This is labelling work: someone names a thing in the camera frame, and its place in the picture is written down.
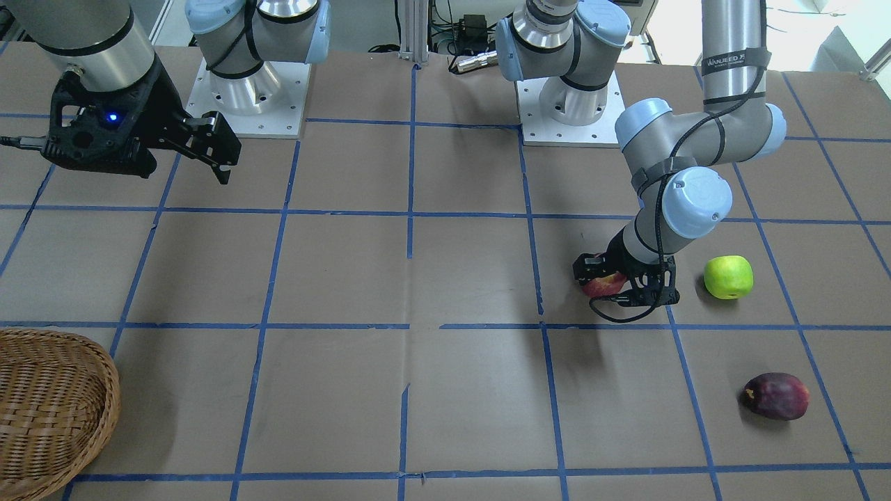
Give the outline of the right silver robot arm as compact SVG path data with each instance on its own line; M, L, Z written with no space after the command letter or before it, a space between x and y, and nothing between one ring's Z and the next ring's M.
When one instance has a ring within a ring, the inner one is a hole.
M330 47L327 1L188 1L216 110L195 116L127 1L9 1L26 34L63 73L44 136L4 136L58 167L136 175L156 171L152 151L210 166L220 184L239 161L232 116L270 110L284 96L274 63L321 63Z

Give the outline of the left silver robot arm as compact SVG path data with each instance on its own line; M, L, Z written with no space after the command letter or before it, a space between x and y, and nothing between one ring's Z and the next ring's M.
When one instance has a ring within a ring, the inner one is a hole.
M782 111L766 101L766 3L704 1L701 13L703 110L676 114L653 97L615 121L643 206L604 253L573 263L590 305L650 311L677 303L675 254L732 208L729 184L713 166L770 155L787 134ZM543 77L545 111L567 126L588 125L630 31L629 16L610 1L526 1L494 29L500 72L509 81Z

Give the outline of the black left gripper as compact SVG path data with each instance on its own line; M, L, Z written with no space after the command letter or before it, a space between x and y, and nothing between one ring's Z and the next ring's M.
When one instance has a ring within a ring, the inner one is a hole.
M604 255L579 255L573 262L573 277L579 285L593 281L605 283L625 283L633 278L650 275L662 278L659 267L659 254L652 250L632 232L627 237L618 232L607 247ZM649 307L650 305L672 305L680 301L680 292L672 283L652 283L640 287L632 282L632 288L614 296L600 298L622 307Z

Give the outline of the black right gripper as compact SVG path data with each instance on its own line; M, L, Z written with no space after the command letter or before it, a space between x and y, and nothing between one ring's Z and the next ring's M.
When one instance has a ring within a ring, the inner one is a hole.
M209 168L227 185L241 156L241 141L219 111L190 118L160 57L137 82L112 94L112 108L124 111L127 130L118 139L115 164L147 164L150 149L176 151Z

